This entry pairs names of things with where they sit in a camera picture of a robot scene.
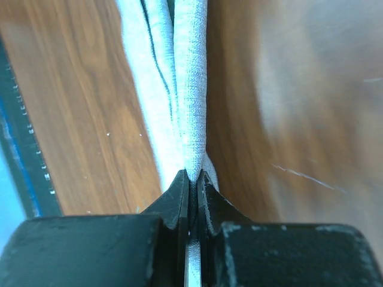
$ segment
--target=wooden surface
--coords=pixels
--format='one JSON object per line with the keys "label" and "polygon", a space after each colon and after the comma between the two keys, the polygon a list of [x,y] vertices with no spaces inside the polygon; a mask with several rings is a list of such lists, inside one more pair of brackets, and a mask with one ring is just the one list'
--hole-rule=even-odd
{"label": "wooden surface", "polygon": [[[383,262],[383,2],[220,0],[208,13],[221,192],[258,221],[354,225]],[[2,1],[0,32],[65,213],[150,204],[158,179],[113,2]]]}

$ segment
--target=garment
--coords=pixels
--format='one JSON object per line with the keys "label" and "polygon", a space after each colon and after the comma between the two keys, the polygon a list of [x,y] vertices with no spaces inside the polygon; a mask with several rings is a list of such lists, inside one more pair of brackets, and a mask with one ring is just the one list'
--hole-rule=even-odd
{"label": "garment", "polygon": [[206,170],[207,0],[116,0],[123,47],[166,191],[186,169],[196,182]]}

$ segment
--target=folded fabric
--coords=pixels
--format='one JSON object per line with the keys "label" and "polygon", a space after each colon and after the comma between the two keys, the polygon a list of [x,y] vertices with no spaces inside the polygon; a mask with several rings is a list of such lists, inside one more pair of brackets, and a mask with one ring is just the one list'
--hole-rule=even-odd
{"label": "folded fabric", "polygon": [[206,170],[207,0],[117,0],[122,40],[166,191],[186,169],[192,182]]}

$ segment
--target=white scratch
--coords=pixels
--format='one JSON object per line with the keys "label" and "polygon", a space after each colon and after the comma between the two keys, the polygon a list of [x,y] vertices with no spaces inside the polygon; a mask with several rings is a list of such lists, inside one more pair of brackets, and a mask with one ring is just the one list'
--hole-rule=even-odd
{"label": "white scratch", "polygon": [[314,181],[314,182],[316,182],[316,183],[318,183],[318,184],[320,184],[320,185],[322,185],[324,187],[327,187],[327,188],[329,188],[331,190],[339,190],[342,193],[347,193],[343,188],[339,188],[338,186],[332,187],[331,185],[328,185],[325,182],[319,181],[316,178],[312,178],[311,176],[308,176],[308,175],[306,175],[304,173],[296,172],[295,170],[292,170],[292,169],[284,169],[283,167],[277,166],[275,164],[272,164],[272,166],[276,167],[277,169],[283,170],[284,172],[292,173],[293,175],[302,176],[304,178],[310,179],[311,181]]}
{"label": "white scratch", "polygon": [[364,83],[374,83],[374,82],[379,82],[383,80],[383,78],[373,78],[373,79],[364,79],[363,82]]}

